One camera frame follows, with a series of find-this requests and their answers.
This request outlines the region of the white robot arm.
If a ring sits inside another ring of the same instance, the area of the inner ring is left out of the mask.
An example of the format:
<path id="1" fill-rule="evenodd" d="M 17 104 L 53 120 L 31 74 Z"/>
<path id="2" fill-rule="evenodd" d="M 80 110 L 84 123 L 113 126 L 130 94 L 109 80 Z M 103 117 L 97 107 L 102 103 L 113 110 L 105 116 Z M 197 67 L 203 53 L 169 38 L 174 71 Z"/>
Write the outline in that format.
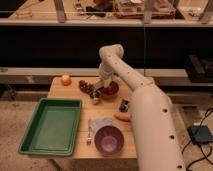
<path id="1" fill-rule="evenodd" d="M 130 112 L 139 171 L 186 171 L 170 98 L 154 81 L 125 63 L 123 55 L 120 44 L 101 47 L 99 76 L 107 80 L 116 73 L 133 91 Z"/>

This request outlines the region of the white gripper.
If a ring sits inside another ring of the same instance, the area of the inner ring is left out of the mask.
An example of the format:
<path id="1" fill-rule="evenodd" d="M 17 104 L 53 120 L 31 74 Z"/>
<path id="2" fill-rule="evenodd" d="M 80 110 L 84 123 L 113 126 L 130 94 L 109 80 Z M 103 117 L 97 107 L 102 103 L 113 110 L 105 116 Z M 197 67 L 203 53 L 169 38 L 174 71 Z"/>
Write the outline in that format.
<path id="1" fill-rule="evenodd" d="M 98 75 L 101 81 L 101 84 L 103 85 L 104 88 L 107 88 L 113 77 L 114 71 L 112 70 L 111 67 L 105 66 L 105 65 L 100 65 L 99 70 L 98 70 Z"/>

